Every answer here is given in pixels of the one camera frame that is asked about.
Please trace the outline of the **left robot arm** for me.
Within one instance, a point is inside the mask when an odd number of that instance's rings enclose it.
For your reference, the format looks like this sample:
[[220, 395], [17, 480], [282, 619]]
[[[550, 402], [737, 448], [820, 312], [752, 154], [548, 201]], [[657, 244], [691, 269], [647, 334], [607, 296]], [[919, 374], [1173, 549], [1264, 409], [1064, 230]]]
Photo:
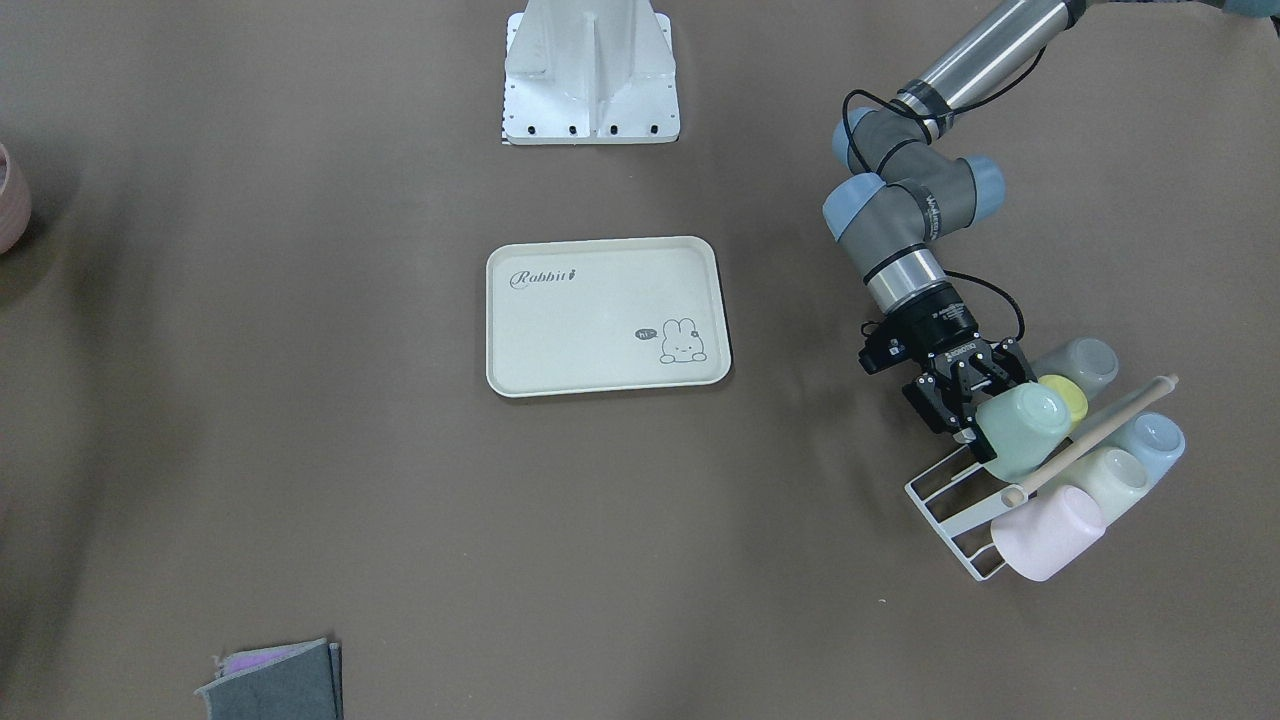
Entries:
[[982, 337], [931, 249], [998, 210], [1004, 176], [988, 158], [946, 158], [934, 141], [1024, 79], [1087, 9], [1085, 1], [1004, 1], [891, 100], [844, 104], [833, 133], [851, 176], [827, 197], [823, 217], [882, 311], [859, 361], [870, 374], [918, 364], [904, 396], [934, 433], [980, 461], [997, 452], [978, 427], [975, 395], [998, 396], [1034, 373], [1018, 338]]

